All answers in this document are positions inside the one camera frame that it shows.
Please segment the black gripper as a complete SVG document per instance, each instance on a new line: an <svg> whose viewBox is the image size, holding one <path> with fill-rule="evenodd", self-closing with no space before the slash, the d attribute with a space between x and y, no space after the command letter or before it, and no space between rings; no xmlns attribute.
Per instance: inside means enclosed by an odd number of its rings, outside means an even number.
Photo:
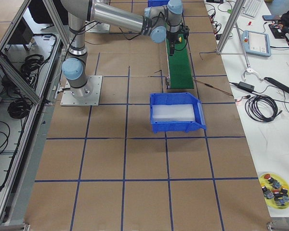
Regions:
<svg viewBox="0 0 289 231"><path fill-rule="evenodd" d="M169 56L173 56L174 52L175 52L175 45L178 44L177 43L177 39L179 37L180 32L170 32L167 31L167 40L169 43Z"/></svg>

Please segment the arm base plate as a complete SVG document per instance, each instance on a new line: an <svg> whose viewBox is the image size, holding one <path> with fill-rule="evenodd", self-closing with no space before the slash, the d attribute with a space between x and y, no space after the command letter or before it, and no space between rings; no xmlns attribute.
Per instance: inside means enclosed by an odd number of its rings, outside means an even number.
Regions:
<svg viewBox="0 0 289 231"><path fill-rule="evenodd" d="M70 86L66 81L65 88L70 88L63 92L61 98L62 106L98 106L101 95L103 76L87 76L87 84L79 89Z"/></svg>

